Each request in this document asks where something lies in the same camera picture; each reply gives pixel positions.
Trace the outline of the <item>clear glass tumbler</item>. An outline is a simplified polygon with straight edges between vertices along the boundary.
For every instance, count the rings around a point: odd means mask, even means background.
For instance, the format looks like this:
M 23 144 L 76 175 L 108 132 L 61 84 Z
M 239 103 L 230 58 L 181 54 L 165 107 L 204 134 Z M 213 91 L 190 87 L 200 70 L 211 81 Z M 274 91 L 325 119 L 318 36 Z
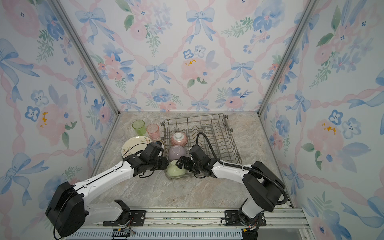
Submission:
M 112 139 L 117 140 L 117 141 L 125 140 L 126 139 L 125 130 L 124 129 L 115 129 L 113 136 L 112 136 Z

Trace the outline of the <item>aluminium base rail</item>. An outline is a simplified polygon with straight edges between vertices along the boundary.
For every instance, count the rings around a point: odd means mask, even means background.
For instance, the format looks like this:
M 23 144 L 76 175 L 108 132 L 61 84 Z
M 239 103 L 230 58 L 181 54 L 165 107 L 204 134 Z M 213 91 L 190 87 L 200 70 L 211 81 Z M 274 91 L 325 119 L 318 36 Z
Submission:
M 260 224 L 238 223 L 236 209 L 148 208 L 133 226 L 119 230 L 103 223 L 82 227 L 69 240 L 313 240 L 302 209 L 275 209 L 261 216 Z

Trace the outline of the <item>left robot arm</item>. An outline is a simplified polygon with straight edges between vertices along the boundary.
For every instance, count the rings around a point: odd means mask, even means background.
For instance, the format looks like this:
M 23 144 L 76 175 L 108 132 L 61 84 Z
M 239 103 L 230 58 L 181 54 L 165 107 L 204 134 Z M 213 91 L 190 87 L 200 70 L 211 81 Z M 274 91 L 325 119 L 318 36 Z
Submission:
M 164 170 L 168 160 L 163 155 L 161 142 L 151 142 L 144 150 L 122 159 L 116 166 L 82 182 L 71 185 L 64 182 L 56 189 L 46 210 L 46 216 L 54 227 L 54 239 L 68 237 L 82 226 L 112 222 L 128 226 L 134 220 L 130 207 L 122 200 L 95 205 L 92 201 L 117 184 L 142 177 L 147 171 Z

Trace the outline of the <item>aluminium left corner post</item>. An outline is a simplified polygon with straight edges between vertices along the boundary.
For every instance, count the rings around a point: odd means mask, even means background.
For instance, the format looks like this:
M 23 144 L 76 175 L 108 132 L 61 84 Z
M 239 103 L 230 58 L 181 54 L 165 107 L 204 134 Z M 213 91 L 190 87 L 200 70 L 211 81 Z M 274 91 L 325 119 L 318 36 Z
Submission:
M 53 9 L 53 12 L 56 14 L 58 19 L 63 24 L 64 29 L 69 34 L 71 39 L 74 42 L 75 48 L 78 51 L 78 53 L 81 56 L 81 59 L 83 60 L 85 66 L 88 68 L 89 72 L 91 73 L 94 81 L 96 82 L 97 86 L 100 88 L 101 93 L 106 98 L 106 101 L 111 106 L 113 112 L 119 116 L 120 111 L 117 108 L 117 105 L 115 104 L 115 101 L 113 100 L 111 94 L 109 93 L 107 86 L 101 79 L 97 68 L 95 64 L 92 61 L 91 56 L 89 55 L 87 49 L 85 48 L 84 44 L 81 41 L 81 38 L 79 34 L 77 33 L 73 23 L 71 22 L 68 14 L 66 13 L 63 5 L 60 1 L 48 1 L 50 7 Z

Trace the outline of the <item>green ceramic bowl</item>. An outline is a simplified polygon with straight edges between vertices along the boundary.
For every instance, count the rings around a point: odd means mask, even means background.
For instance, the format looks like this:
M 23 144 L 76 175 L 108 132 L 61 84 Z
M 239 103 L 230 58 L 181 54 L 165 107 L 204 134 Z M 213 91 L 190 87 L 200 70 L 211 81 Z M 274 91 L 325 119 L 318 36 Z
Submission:
M 179 177 L 182 177 L 184 176 L 186 173 L 187 173 L 187 170 L 185 169 L 180 169 L 176 163 L 178 161 L 177 160 L 173 160 L 169 163 L 167 169 L 166 169 L 166 175 L 168 178 L 170 179 L 174 179 L 174 178 L 179 178 Z

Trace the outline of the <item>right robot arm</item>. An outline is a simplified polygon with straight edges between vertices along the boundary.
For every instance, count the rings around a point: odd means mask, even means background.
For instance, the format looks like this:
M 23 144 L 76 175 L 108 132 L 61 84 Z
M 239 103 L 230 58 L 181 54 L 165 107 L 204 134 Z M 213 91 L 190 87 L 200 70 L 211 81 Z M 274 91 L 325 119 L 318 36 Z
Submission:
M 252 165 L 239 165 L 209 157 L 203 149 L 194 145 L 189 157 L 180 157 L 176 166 L 195 175 L 227 179 L 245 186 L 250 199 L 246 199 L 239 208 L 240 222 L 249 226 L 262 212 L 272 212 L 278 205 L 289 200 L 284 183 L 262 162 Z

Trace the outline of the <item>aluminium right corner post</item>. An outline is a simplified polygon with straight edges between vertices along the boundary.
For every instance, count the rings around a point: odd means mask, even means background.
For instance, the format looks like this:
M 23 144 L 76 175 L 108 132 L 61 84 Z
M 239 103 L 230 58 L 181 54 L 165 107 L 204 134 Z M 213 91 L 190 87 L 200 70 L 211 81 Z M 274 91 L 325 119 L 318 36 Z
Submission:
M 291 60 L 292 55 L 294 54 L 298 41 L 300 40 L 305 28 L 308 26 L 308 23 L 310 21 L 310 18 L 314 14 L 314 10 L 318 4 L 318 1 L 316 0 L 310 0 L 308 1 L 308 4 L 304 8 L 303 15 L 300 18 L 300 21 L 295 28 L 295 31 L 292 35 L 291 41 L 287 45 L 287 48 L 282 56 L 282 61 L 279 67 L 277 68 L 277 72 L 275 76 L 272 78 L 271 84 L 267 88 L 267 92 L 263 98 L 263 102 L 260 105 L 260 108 L 258 110 L 258 117 L 260 118 L 263 114 L 263 111 L 267 109 L 267 105 L 269 104 L 269 100 L 274 92 L 274 89 L 276 85 L 279 83 L 280 77 L 283 75 L 283 71 L 285 70 L 286 66 L 289 65 L 289 62 Z

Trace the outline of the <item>pink patterned bowl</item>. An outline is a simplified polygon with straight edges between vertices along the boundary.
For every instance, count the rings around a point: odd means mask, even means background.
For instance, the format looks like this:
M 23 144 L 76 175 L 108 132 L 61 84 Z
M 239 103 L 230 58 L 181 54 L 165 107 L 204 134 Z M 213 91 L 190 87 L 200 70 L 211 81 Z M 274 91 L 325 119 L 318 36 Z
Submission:
M 188 137 L 183 132 L 176 132 L 171 136 L 171 144 L 172 146 L 182 146 L 185 147 L 188 143 Z

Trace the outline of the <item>lilac ceramic bowl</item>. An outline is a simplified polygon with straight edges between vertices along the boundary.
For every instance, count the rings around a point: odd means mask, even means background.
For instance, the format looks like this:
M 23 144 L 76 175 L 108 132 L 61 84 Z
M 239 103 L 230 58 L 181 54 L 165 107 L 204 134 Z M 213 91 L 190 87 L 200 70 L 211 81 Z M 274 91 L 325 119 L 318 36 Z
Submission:
M 172 146 L 168 152 L 169 161 L 179 160 L 181 157 L 186 157 L 187 153 L 183 146 Z

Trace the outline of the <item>cream flamingo plate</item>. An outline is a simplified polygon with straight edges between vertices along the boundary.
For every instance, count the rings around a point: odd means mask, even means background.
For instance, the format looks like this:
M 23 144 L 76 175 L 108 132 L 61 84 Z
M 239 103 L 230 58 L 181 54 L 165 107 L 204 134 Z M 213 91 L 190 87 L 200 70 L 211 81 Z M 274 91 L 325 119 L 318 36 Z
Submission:
M 127 140 L 121 149 L 122 157 L 125 158 L 128 155 L 135 154 L 138 151 L 142 151 L 152 140 L 145 136 L 136 136 Z

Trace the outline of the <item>green glass tumbler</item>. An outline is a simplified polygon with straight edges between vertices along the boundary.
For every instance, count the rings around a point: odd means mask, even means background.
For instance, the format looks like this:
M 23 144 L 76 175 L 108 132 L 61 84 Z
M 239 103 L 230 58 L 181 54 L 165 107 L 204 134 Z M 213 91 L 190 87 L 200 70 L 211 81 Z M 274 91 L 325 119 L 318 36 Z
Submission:
M 132 123 L 132 127 L 139 136 L 144 136 L 146 134 L 146 125 L 143 120 L 136 120 Z

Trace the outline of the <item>pink glass tumbler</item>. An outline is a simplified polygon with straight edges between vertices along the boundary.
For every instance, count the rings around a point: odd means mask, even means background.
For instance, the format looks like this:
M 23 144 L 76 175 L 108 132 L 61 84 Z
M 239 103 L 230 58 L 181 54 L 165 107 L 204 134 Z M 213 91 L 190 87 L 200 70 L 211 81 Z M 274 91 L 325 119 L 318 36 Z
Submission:
M 160 135 L 160 127 L 157 124 L 149 124 L 146 128 L 146 131 L 151 140 L 159 140 L 161 138 Z

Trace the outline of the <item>aluminium corner post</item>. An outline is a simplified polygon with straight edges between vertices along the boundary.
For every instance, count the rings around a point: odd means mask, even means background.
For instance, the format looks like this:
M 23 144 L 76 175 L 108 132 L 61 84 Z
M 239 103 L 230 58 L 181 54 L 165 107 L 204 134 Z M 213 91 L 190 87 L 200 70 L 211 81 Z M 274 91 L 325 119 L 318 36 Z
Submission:
M 87 49 L 85 48 L 84 44 L 81 41 L 81 38 L 79 34 L 77 33 L 73 23 L 71 22 L 68 14 L 66 13 L 63 5 L 60 1 L 48 1 L 50 7 L 53 9 L 53 12 L 56 14 L 58 19 L 63 24 L 64 29 L 69 34 L 71 39 L 74 42 L 75 48 L 78 51 L 78 53 L 81 56 L 81 59 L 83 60 L 85 66 L 88 68 L 89 72 L 91 73 L 94 81 L 96 82 L 97 86 L 100 88 L 101 93 L 106 98 L 106 101 L 111 106 L 113 112 L 119 116 L 120 111 L 117 108 L 117 105 L 115 104 L 115 101 L 113 100 L 111 94 L 109 93 L 107 86 L 101 79 L 97 68 L 95 64 L 92 61 L 91 56 L 89 55 Z
M 274 89 L 276 85 L 279 83 L 280 77 L 283 75 L 283 71 L 285 70 L 286 66 L 289 65 L 289 62 L 291 60 L 292 55 L 294 54 L 298 41 L 300 40 L 305 28 L 308 26 L 308 23 L 310 21 L 310 18 L 314 14 L 314 10 L 318 4 L 318 1 L 316 0 L 310 0 L 308 1 L 308 4 L 304 8 L 303 15 L 300 18 L 300 21 L 295 28 L 295 31 L 292 35 L 291 41 L 287 45 L 287 48 L 282 56 L 282 61 L 279 67 L 277 68 L 277 72 L 275 76 L 272 78 L 271 84 L 267 88 L 267 92 L 263 98 L 263 102 L 260 105 L 260 108 L 258 110 L 258 117 L 260 118 L 263 114 L 263 111 L 267 109 L 267 105 L 269 104 L 269 100 L 274 92 Z

